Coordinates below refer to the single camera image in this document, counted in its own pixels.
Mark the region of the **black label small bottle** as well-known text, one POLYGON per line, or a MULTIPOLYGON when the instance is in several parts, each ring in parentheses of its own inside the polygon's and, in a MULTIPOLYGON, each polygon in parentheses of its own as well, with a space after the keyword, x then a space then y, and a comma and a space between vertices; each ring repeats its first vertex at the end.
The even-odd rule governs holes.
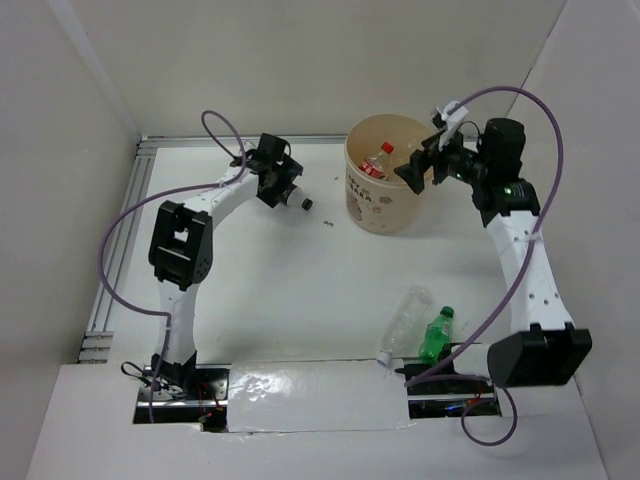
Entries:
POLYGON ((289 185, 278 198, 279 202, 289 208, 299 208, 309 211, 313 207, 313 200, 295 184, 289 185))

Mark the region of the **red cap cola bottle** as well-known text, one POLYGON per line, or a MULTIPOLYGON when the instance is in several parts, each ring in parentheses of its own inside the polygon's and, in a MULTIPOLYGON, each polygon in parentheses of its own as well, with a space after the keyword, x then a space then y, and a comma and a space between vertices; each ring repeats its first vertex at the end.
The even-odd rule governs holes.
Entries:
POLYGON ((366 175, 377 179, 386 180, 391 165, 391 156, 394 146, 389 142, 384 142, 378 153, 365 157, 359 165, 359 169, 366 175))

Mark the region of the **clear tall white-cap bottle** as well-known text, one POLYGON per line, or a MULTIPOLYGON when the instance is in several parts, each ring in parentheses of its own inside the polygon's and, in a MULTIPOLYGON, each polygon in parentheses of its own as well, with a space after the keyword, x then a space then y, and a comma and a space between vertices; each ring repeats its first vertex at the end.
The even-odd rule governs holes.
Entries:
POLYGON ((401 353, 415 333, 431 304, 429 292, 420 286, 411 286, 397 303, 382 336, 377 363, 389 368, 394 355, 401 353))

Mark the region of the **green plastic bottle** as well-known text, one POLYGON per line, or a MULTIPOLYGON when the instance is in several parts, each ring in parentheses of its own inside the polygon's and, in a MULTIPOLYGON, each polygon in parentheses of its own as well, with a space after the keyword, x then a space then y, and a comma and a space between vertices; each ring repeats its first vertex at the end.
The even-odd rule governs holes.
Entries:
POLYGON ((428 324, 420 345, 418 357, 424 364, 435 365, 443 348, 451 342, 454 309, 444 306, 439 315, 428 324))

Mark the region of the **clear crushed white-cap bottle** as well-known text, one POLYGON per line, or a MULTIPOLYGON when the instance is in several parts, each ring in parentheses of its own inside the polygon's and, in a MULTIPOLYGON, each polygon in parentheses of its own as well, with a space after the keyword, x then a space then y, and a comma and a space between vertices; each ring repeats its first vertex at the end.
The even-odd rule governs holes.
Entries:
POLYGON ((415 151, 423 151, 423 142, 433 136, 432 132, 422 133, 421 135, 404 135, 398 141, 397 157, 404 163, 410 160, 411 155, 415 151))

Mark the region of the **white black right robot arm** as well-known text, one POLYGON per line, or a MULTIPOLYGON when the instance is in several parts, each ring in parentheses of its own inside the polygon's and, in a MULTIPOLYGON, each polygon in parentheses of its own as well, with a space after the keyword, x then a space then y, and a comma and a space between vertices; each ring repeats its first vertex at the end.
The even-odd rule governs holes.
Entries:
POLYGON ((472 189, 472 202, 496 248, 508 290, 501 308, 511 309, 511 332, 490 345, 468 341, 452 348, 436 369, 448 392, 460 391, 471 375, 498 387, 562 386, 591 351, 588 330, 575 326, 556 286, 541 233, 543 210, 535 188, 521 177, 526 136, 521 123, 494 118, 475 148, 465 147, 458 120, 433 121, 438 131, 422 141, 396 174, 415 193, 421 174, 433 182, 456 179, 472 189))

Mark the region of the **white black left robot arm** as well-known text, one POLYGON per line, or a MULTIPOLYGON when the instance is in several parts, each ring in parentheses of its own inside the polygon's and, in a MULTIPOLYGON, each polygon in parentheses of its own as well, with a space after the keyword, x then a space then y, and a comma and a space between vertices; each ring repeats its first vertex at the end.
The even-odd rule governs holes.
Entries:
POLYGON ((163 202, 157 211, 148 259, 158 281, 163 321, 151 358, 151 376, 141 381, 151 391, 165 390, 176 399, 196 390, 194 340, 196 297, 214 263, 213 233, 236 208, 255 198, 308 211, 313 201, 295 184, 303 167, 291 156, 290 143, 263 133, 248 143, 228 170, 209 188, 184 202, 163 202))

